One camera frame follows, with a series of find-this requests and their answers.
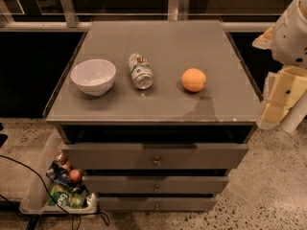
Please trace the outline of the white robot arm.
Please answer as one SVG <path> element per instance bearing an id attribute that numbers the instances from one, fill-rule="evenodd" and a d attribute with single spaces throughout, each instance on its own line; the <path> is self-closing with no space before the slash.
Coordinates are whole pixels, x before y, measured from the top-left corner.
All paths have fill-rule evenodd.
<path id="1" fill-rule="evenodd" d="M 282 126 L 292 132 L 307 113 L 307 0 L 293 0 L 252 46 L 271 50 L 272 58 L 282 64 L 265 79 L 256 124 L 264 130 Z"/>

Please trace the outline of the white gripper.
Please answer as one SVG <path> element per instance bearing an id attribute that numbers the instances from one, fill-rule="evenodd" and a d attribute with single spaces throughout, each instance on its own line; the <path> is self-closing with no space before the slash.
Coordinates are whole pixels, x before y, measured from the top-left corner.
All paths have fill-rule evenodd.
<path id="1" fill-rule="evenodd" d="M 252 46 L 261 50 L 272 48 L 274 26 L 270 26 L 255 38 Z M 260 103 L 256 121 L 260 129 L 269 130 L 280 125 L 289 110 L 295 106 L 307 90 L 307 70 L 286 65 L 277 72 L 269 100 Z"/>

